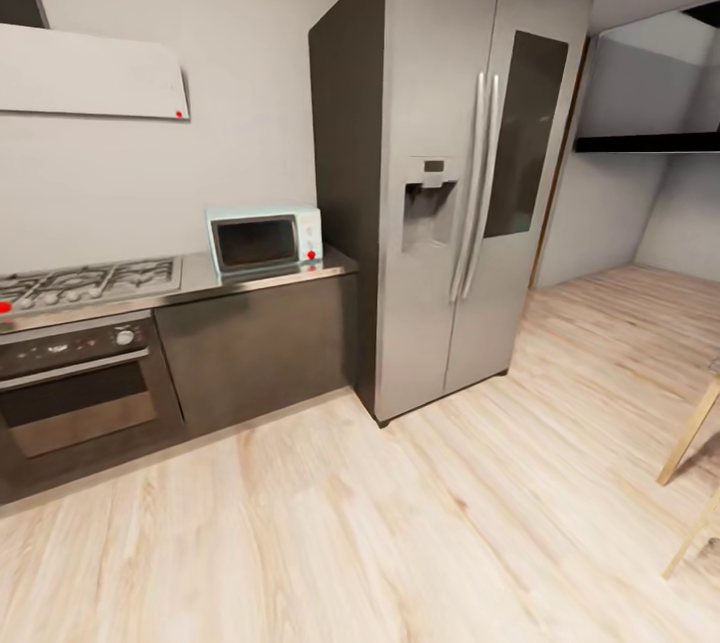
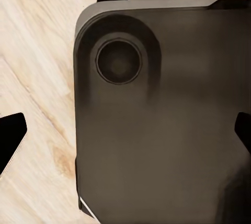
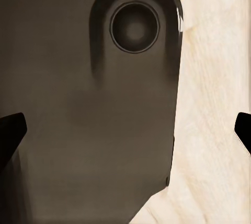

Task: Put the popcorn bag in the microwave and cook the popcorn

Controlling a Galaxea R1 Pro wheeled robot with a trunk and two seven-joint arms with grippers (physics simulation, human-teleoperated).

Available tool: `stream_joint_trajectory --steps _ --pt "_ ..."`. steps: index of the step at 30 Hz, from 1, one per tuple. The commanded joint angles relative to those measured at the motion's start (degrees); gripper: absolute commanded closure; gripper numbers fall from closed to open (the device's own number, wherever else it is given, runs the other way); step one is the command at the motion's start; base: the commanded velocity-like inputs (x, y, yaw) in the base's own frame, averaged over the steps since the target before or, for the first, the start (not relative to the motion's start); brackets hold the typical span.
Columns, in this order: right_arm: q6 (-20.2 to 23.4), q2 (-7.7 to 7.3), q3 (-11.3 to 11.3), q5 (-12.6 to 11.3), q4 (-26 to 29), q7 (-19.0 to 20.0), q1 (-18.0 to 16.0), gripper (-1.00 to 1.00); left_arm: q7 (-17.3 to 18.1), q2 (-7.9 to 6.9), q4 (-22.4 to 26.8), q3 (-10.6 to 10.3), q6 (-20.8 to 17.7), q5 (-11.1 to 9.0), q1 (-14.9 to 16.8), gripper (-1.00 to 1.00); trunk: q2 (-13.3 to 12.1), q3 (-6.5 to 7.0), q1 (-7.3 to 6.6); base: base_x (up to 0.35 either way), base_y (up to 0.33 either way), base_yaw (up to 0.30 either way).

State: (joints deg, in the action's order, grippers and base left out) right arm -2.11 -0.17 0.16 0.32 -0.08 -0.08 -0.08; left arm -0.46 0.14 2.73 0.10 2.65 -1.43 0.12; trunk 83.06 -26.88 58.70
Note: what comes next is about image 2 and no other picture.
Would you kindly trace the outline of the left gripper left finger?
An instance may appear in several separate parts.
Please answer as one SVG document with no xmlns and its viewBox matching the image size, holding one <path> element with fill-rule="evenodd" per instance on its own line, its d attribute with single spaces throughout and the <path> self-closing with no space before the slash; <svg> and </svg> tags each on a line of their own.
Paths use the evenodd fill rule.
<svg viewBox="0 0 251 224">
<path fill-rule="evenodd" d="M 27 132 L 22 112 L 0 118 L 0 175 Z"/>
</svg>

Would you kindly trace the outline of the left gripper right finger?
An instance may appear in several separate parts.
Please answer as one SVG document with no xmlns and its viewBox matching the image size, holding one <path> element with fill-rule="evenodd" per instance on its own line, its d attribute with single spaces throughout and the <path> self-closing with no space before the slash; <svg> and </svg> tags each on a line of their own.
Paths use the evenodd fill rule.
<svg viewBox="0 0 251 224">
<path fill-rule="evenodd" d="M 251 154 L 251 114 L 244 112 L 238 113 L 234 130 Z"/>
</svg>

